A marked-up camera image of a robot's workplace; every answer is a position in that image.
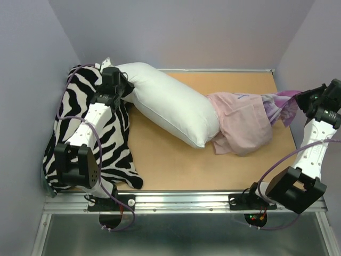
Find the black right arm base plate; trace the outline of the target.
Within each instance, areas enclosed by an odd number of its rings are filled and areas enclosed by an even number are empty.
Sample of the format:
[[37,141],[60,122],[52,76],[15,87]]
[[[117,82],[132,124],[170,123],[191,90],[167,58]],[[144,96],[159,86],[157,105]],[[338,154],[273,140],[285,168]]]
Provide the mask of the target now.
[[231,211],[242,210],[276,210],[276,204],[269,204],[257,195],[248,193],[236,193],[229,195],[229,205]]

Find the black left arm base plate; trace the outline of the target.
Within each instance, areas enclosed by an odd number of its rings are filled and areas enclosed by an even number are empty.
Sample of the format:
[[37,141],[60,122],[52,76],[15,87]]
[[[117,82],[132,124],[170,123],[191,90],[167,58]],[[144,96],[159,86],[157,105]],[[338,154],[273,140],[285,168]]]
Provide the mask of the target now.
[[[97,198],[93,195],[85,194],[84,198],[88,201],[87,210],[89,212],[118,212],[121,205],[111,198]],[[118,195],[117,199],[135,209],[135,195]]]

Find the pink printed pillowcase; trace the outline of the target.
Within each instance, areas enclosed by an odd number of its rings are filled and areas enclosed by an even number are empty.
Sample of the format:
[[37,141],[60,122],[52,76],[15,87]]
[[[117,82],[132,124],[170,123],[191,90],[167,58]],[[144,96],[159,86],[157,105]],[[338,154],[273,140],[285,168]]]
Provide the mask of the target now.
[[285,127],[294,120],[301,91],[285,90],[268,94],[217,92],[207,95],[217,112],[219,133],[212,139],[215,154],[244,156],[272,140],[272,126]]

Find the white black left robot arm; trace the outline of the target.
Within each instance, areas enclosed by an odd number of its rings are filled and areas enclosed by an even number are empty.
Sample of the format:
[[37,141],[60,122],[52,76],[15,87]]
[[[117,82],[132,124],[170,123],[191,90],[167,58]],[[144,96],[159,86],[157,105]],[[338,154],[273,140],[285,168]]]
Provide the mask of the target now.
[[55,168],[62,184],[79,187],[94,197],[106,210],[118,206],[116,187],[101,180],[102,146],[99,134],[121,105],[127,89],[133,88],[116,67],[101,68],[101,84],[90,102],[84,118],[68,116],[62,120],[77,119],[80,124],[74,134],[54,148]]

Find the white pillow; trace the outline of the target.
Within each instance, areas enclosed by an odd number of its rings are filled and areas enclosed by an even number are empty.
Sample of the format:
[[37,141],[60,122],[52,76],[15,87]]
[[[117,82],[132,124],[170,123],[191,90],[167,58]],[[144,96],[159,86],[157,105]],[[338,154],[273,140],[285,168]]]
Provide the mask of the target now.
[[219,133],[216,110],[201,93],[147,63],[127,63],[118,69],[134,85],[124,100],[173,136],[200,149]]

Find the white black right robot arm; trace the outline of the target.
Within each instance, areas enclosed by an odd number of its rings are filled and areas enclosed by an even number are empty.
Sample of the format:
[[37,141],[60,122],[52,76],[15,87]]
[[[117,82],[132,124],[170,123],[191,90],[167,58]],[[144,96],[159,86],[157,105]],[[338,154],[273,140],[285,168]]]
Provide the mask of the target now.
[[340,128],[340,80],[295,95],[296,103],[307,120],[301,147],[294,153],[292,166],[277,174],[269,183],[253,183],[245,195],[251,208],[279,203],[303,213],[326,192],[321,167],[328,144]]

